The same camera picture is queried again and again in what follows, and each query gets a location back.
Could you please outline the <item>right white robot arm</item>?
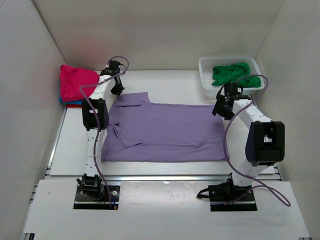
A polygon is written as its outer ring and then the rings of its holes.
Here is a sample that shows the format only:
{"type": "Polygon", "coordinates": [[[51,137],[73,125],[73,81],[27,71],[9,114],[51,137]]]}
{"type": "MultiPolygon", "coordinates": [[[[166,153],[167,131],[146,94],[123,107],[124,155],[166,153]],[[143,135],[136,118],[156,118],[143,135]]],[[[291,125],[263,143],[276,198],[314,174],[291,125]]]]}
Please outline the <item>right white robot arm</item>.
{"type": "Polygon", "coordinates": [[[235,202],[251,193],[252,181],[263,170],[284,159],[285,125],[260,112],[236,82],[221,87],[212,114],[228,122],[239,118],[248,128],[244,161],[239,168],[233,167],[228,179],[214,190],[226,196],[229,202],[235,202]]]}

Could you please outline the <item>purple t shirt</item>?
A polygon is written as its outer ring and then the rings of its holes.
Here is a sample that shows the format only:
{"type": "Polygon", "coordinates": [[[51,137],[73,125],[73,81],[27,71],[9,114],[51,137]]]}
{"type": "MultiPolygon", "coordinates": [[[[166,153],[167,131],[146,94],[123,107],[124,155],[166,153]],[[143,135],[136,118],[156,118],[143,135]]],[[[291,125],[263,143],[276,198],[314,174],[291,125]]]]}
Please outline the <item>purple t shirt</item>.
{"type": "Polygon", "coordinates": [[[225,158],[223,120],[213,105],[153,103],[147,92],[120,95],[109,110],[102,162],[186,163],[225,158]]]}

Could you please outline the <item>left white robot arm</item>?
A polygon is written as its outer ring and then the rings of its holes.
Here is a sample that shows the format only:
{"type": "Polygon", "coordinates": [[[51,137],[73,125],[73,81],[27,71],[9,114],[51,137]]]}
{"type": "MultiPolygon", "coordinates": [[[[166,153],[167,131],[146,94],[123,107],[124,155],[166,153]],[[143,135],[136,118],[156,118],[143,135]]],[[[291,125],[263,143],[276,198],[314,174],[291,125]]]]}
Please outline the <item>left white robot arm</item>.
{"type": "Polygon", "coordinates": [[[120,70],[122,64],[112,57],[99,75],[98,83],[86,84],[79,87],[79,91],[84,97],[82,101],[82,120],[84,127],[87,131],[87,137],[90,143],[87,150],[87,160],[92,159],[96,171],[98,172],[98,180],[92,181],[87,186],[87,193],[93,199],[99,199],[103,195],[111,197],[108,183],[101,172],[98,164],[98,150],[97,145],[101,142],[100,134],[103,130],[107,129],[109,124],[109,114],[107,110],[106,101],[104,100],[104,91],[107,88],[109,81],[114,80],[115,85],[111,89],[113,95],[119,96],[125,89],[120,79],[128,70],[128,65],[125,66],[123,71],[120,70]]]}

